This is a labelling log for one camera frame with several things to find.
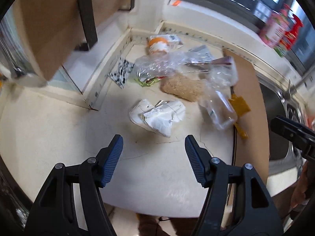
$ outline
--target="brown sponge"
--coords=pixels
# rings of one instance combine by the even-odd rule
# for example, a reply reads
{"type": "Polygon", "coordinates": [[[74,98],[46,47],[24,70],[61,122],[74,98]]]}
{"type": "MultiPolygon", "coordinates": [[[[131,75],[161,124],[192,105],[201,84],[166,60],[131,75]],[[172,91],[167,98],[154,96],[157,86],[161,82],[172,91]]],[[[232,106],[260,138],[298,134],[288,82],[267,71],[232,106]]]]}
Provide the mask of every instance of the brown sponge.
{"type": "Polygon", "coordinates": [[[204,84],[200,80],[191,80],[180,73],[176,73],[174,76],[162,80],[161,89],[165,93],[195,102],[204,93],[204,84]]]}

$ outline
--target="silver screw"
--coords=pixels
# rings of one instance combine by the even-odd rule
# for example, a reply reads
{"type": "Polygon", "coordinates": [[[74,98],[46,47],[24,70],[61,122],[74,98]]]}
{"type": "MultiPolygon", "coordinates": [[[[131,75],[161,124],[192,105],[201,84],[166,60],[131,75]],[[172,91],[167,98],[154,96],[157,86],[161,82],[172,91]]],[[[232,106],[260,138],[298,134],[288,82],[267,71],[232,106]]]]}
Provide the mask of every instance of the silver screw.
{"type": "Polygon", "coordinates": [[[251,170],[253,166],[250,163],[246,163],[245,168],[247,168],[248,170],[251,170]]]}
{"type": "Polygon", "coordinates": [[[214,164],[220,163],[220,159],[217,158],[217,157],[213,157],[213,158],[211,159],[211,161],[212,161],[214,164]]]}
{"type": "Polygon", "coordinates": [[[95,163],[96,162],[96,158],[95,157],[91,157],[91,158],[88,158],[88,163],[95,163]]]}
{"type": "Polygon", "coordinates": [[[56,165],[55,165],[55,168],[56,169],[61,169],[63,167],[63,164],[62,163],[57,163],[56,165]]]}

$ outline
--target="ribbed blue pad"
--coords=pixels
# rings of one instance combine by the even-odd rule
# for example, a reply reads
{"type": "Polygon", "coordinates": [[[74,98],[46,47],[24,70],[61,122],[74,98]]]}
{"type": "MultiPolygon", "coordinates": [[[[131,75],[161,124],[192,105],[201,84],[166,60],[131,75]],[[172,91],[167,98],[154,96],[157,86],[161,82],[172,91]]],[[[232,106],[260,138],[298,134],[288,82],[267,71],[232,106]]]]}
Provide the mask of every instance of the ribbed blue pad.
{"type": "Polygon", "coordinates": [[[117,162],[122,152],[122,148],[123,148],[123,139],[121,136],[119,136],[117,142],[115,143],[103,167],[104,174],[103,174],[103,179],[101,181],[101,184],[103,187],[105,187],[105,185],[111,181],[111,177],[113,176],[113,173],[115,171],[117,162]]]}
{"type": "Polygon", "coordinates": [[[185,150],[186,150],[190,165],[193,168],[197,182],[200,183],[204,187],[207,182],[206,176],[204,173],[205,168],[198,156],[198,153],[195,147],[193,146],[191,140],[189,139],[189,136],[185,138],[185,150]]]}

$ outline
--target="black and white patterned wrapper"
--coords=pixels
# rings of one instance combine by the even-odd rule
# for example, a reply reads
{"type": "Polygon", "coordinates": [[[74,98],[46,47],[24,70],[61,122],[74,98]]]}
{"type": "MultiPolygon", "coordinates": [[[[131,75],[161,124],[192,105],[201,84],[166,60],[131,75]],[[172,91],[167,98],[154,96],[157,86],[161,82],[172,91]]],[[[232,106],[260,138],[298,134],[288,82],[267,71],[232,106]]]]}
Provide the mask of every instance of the black and white patterned wrapper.
{"type": "Polygon", "coordinates": [[[121,89],[125,87],[126,81],[128,79],[129,74],[132,72],[134,64],[123,59],[119,58],[118,70],[115,72],[110,72],[108,74],[109,78],[111,78],[121,89]]]}

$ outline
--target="red spray bottle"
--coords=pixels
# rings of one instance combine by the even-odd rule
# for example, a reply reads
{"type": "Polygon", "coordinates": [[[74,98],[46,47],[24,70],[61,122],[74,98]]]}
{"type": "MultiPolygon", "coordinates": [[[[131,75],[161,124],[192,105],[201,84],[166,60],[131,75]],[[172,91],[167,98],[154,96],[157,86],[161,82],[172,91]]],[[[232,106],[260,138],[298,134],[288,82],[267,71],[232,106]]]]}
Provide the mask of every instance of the red spray bottle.
{"type": "Polygon", "coordinates": [[[302,21],[294,14],[293,14],[293,19],[296,22],[295,25],[292,27],[290,31],[287,31],[284,34],[283,38],[274,48],[280,57],[285,56],[288,50],[291,49],[291,47],[297,40],[297,37],[299,34],[299,28],[303,27],[302,21]]]}

